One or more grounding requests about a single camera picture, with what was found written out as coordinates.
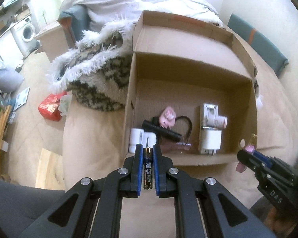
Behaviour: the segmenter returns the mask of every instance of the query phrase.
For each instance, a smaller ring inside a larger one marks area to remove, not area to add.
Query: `pink hair clip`
[[[175,118],[177,117],[175,111],[172,107],[167,107],[164,109],[159,117],[159,124],[163,128],[173,127],[175,124]]]

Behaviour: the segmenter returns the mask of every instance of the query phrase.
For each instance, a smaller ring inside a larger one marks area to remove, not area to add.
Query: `red plastic bag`
[[[60,94],[50,94],[43,102],[39,105],[37,110],[39,110],[40,114],[49,120],[52,121],[60,121],[62,116],[61,112],[58,110],[58,106],[60,105],[60,99],[62,96],[67,95],[67,92],[62,92]]]

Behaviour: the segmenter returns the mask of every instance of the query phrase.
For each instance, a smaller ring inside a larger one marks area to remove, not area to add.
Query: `silver screw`
[[[127,168],[119,168],[118,173],[120,173],[121,175],[125,175],[128,173],[128,169]]]
[[[216,183],[216,180],[212,177],[207,178],[207,184],[214,185]]]
[[[91,180],[88,177],[81,179],[81,184],[88,185],[91,183]]]
[[[169,173],[171,173],[172,175],[176,175],[179,172],[178,168],[172,167],[169,169]]]

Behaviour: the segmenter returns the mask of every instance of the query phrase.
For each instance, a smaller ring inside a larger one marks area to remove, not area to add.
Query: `box flap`
[[[203,62],[247,79],[254,77],[253,61],[233,33],[185,16],[143,11],[134,31],[133,49]]]

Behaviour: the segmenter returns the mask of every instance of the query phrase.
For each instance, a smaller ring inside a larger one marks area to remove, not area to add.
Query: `battery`
[[[144,155],[144,189],[149,190],[153,188],[153,148],[143,148]]]

